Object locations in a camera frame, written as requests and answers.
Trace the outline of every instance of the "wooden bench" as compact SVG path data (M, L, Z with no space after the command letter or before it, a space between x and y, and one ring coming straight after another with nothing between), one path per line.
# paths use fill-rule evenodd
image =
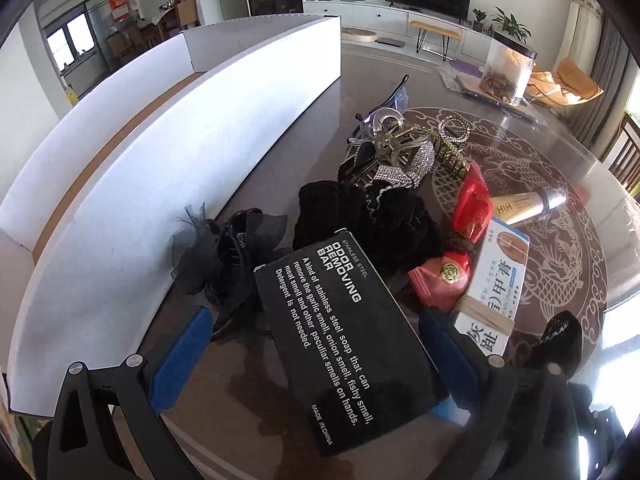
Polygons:
M424 43L424 37L427 35L427 32L435 32L442 36L442 60L447 59L447 52L449 51L449 40L462 40L462 36L456 30L449 30L448 28L436 27L435 25L430 25L429 23L420 22L418 20L413 20L410 25L413 28L418 29L418 41L415 44L416 54L420 52L422 48L422 44ZM444 39L447 38L447 44L445 46Z

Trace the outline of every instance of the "curtain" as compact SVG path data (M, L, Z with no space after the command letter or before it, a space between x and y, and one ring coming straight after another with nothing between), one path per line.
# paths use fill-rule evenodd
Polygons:
M577 107L569 120L569 129L588 150L593 151L596 144L599 147L602 144L608 145L615 135L631 94L634 69L637 70L637 65L629 54L628 47L612 21L604 16L602 36L591 70L591 78L604 93ZM631 75L634 78L628 84ZM608 137L607 142L604 142L604 137L599 139L600 136Z
M602 30L602 7L596 0L571 0L564 37L554 70L570 57L585 74L590 74Z

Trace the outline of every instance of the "round table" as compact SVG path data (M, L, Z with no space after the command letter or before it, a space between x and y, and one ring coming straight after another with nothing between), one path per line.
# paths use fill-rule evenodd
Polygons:
M346 139L357 124L354 115L386 99L407 73L409 117L433 124L453 113L472 123L465 155L478 161L492 193L536 187L569 191L566 208L544 221L518 226L531 237L531 252L508 353L516 362L524 359L546 321L568 309L582 325L583 361L596 352L590 361L596 362L605 310L640 288L640 211L635 201L550 114L546 124L510 116L447 89L437 66L416 65L397 54L343 45L342 61L342 77L284 133L220 219L250 207L287 214L284 243L290 244L300 187L335 179ZM417 192L437 221L446 223L458 185L438 168L422 181ZM415 322L420 306L406 281L398 277L389 286ZM195 303L173 289L141 350ZM593 387L596 379L597 373L591 373L585 382ZM210 345L177 405L164 417L202 471L212 478L243 480L423 479L461 432L425 414L369 444L322 459L287 387L273 341L253 333Z

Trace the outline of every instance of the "white cardboard box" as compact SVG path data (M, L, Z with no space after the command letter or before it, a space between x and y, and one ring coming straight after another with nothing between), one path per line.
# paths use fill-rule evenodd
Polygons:
M496 217L489 222L466 295L508 319L514 319L527 269L529 237ZM454 326L467 334L485 355L504 353L511 334L505 334L466 312L456 315Z

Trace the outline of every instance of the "orange chair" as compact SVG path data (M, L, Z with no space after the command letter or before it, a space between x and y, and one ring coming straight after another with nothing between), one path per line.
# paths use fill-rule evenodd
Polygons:
M602 94L602 88L566 57L556 72L533 72L527 94L547 106L562 107L591 101Z

